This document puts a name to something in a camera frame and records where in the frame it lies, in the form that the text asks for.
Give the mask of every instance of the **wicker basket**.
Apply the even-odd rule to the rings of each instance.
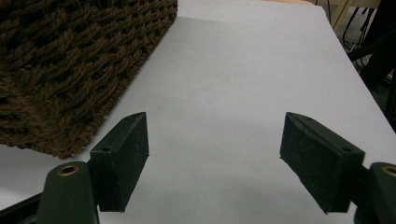
[[[79,153],[177,16],[177,0],[1,0],[0,143]]]

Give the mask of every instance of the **black cable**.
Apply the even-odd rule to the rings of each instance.
[[[358,13],[358,10],[359,10],[359,8],[357,7],[357,8],[355,8],[355,10],[353,11],[352,16],[351,16],[349,22],[347,23],[346,29],[345,29],[345,31],[344,31],[344,33],[343,33],[343,45],[344,45],[344,47],[345,47],[346,49],[350,49],[349,47],[347,47],[346,43],[352,44],[352,43],[346,41],[347,29],[349,28],[350,23],[352,23],[353,19],[355,19],[355,16],[356,16],[356,14]]]
[[[330,0],[327,0],[327,9],[329,9],[329,23],[332,24],[332,14],[330,14]]]
[[[356,66],[359,68],[359,72],[361,72],[361,71],[363,70],[363,66],[361,66],[361,65],[358,63],[358,61],[359,61],[359,60],[356,60],[356,61],[354,61],[353,63],[356,64]]]
[[[367,18],[364,21],[363,26],[361,27],[361,36],[359,38],[359,46],[361,46],[363,44],[363,42],[364,42],[364,38],[366,37],[367,30],[368,30],[368,27],[369,27],[369,22],[370,22],[370,19],[371,19],[373,13],[374,13],[374,10],[372,8],[369,9],[369,12],[367,13]],[[361,57],[360,61],[361,61],[362,67],[364,68],[367,65],[369,60],[367,60],[367,63],[364,63],[363,58],[364,57]]]
[[[360,70],[363,70],[364,67],[365,67],[367,64],[364,63],[364,61],[363,61],[362,58],[360,58],[360,61],[361,61],[361,66],[359,66],[359,68],[360,68]]]

